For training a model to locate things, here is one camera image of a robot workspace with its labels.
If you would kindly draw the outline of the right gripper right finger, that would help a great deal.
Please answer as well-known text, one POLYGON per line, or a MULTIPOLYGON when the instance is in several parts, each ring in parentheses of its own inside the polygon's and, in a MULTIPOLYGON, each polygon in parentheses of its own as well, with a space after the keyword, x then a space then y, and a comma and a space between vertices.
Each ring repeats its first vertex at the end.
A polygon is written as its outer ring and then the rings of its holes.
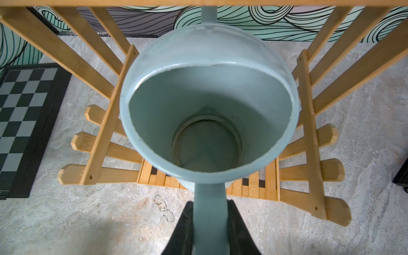
POLYGON ((231 255, 261 255, 233 200, 227 201, 228 242, 231 255))

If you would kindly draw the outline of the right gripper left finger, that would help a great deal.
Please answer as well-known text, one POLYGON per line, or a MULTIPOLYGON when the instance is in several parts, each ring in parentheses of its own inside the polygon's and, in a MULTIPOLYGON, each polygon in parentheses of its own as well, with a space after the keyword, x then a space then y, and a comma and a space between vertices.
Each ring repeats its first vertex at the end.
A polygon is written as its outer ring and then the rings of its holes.
POLYGON ((192 255, 193 202, 188 201, 161 255, 192 255))

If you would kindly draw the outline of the large pale blue watering can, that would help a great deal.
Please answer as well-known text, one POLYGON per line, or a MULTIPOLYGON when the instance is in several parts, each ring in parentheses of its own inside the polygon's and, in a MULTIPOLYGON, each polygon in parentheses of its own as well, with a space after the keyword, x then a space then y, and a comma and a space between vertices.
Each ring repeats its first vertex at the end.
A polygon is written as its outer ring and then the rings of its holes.
POLYGON ((120 116, 137 152, 194 189, 195 255, 227 255, 226 188, 265 168, 294 135, 299 94, 285 62, 261 39, 217 22, 159 37, 132 63, 120 116))

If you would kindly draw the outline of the wooden slatted two-tier shelf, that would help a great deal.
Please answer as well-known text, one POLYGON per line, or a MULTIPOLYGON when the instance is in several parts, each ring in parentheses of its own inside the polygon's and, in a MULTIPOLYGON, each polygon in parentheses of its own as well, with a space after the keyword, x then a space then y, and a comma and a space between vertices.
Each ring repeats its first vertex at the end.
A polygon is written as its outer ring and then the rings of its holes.
MULTIPOLYGON (((114 86, 40 21, 30 11, 28 4, 28 1, 2 1, 1 23, 109 100, 107 110, 97 110, 91 117, 100 126, 97 137, 90 139, 87 135, 81 135, 73 139, 73 143, 79 143, 80 149, 89 153, 87 164, 62 168, 58 181, 61 184, 80 185, 132 181, 149 183, 153 166, 132 145, 120 116, 124 79, 141 53, 127 41, 104 3, 91 1, 89 9, 126 55, 124 62, 118 59, 93 30, 76 9, 75 2, 48 1, 48 5, 56 14, 119 76, 118 83, 114 86)), ((317 128, 316 116, 408 53, 408 22, 403 20, 321 94, 314 97, 312 87, 335 67, 391 8, 380 5, 365 7, 315 68, 309 69, 310 62, 350 10, 349 6, 334 8, 312 44, 300 53, 295 69, 290 70, 300 103, 299 120, 294 135, 276 159, 265 168, 247 175, 250 197, 263 194, 266 199, 282 201, 307 211, 314 217, 343 226, 350 223, 350 209, 344 200, 325 195, 324 182, 342 181, 344 167, 337 159, 321 160, 319 153, 320 147, 336 141, 337 130, 332 125, 317 128)), ((177 187, 185 187, 177 178, 160 170, 155 181, 158 185, 175 184, 177 187)), ((240 178, 227 186, 226 196, 240 196, 242 189, 240 178)))

